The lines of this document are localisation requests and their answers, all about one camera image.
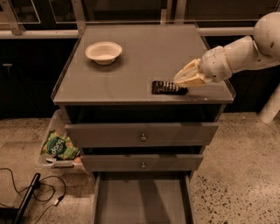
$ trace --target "closed drawer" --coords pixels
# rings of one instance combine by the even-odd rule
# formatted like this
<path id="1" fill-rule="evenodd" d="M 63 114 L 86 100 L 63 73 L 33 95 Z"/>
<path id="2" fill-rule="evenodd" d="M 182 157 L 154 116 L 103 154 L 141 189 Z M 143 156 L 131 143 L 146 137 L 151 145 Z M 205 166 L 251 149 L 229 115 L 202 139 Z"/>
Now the closed drawer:
<path id="1" fill-rule="evenodd" d="M 203 155 L 81 156 L 88 172 L 196 171 Z"/>
<path id="2" fill-rule="evenodd" d="M 68 124 L 76 147 L 148 147 L 210 144 L 216 122 Z"/>
<path id="3" fill-rule="evenodd" d="M 183 172 L 101 172 L 93 223 L 196 223 L 189 177 Z"/>

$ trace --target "green chip bag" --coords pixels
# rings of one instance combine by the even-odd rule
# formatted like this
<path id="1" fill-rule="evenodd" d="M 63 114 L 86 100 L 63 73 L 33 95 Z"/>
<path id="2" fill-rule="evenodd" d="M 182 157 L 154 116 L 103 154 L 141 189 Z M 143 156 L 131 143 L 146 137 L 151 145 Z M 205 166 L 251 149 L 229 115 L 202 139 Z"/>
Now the green chip bag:
<path id="1" fill-rule="evenodd" d="M 73 146 L 69 137 L 62 136 L 59 132 L 52 130 L 41 150 L 41 154 L 46 153 L 61 160 L 72 160 L 79 154 L 79 149 Z"/>

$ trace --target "concrete floor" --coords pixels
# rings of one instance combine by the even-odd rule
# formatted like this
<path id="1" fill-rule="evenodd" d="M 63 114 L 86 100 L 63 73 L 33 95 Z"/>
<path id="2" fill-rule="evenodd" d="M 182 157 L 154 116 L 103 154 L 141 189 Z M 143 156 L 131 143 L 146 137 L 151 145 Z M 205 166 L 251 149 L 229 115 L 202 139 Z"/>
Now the concrete floor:
<path id="1" fill-rule="evenodd" d="M 38 223 L 90 223 L 95 187 L 91 177 L 61 175 L 36 166 L 49 121 L 0 121 L 0 168 L 13 170 L 17 189 L 28 186 L 36 172 L 42 178 L 54 174 L 66 181 L 66 197 Z M 191 180 L 197 223 L 280 223 L 280 115 L 264 124 L 255 113 L 223 114 L 219 125 Z M 0 183 L 0 203 L 18 205 L 20 195 L 13 190 L 7 171 L 0 171 Z M 62 194 L 59 180 L 46 183 L 57 188 L 54 198 L 47 203 L 32 198 L 22 223 L 35 223 Z"/>

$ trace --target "bowl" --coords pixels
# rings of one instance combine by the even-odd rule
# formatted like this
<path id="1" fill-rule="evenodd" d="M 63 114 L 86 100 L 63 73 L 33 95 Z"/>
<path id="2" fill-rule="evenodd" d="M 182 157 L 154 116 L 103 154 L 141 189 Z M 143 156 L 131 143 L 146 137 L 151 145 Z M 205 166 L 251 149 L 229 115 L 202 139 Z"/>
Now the bowl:
<path id="1" fill-rule="evenodd" d="M 122 48 L 114 42 L 97 42 L 86 49 L 86 56 L 99 65 L 109 65 L 121 54 Z"/>

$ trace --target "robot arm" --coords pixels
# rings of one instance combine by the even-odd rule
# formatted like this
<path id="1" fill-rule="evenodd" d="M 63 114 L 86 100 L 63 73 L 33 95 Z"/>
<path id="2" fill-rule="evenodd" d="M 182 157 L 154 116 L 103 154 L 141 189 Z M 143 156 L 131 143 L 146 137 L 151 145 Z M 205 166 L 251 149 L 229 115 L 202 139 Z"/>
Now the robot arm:
<path id="1" fill-rule="evenodd" d="M 280 65 L 280 12 L 262 17 L 250 36 L 207 51 L 194 59 L 174 77 L 180 87 L 199 87 L 208 82 L 229 79 L 242 70 L 258 70 Z"/>

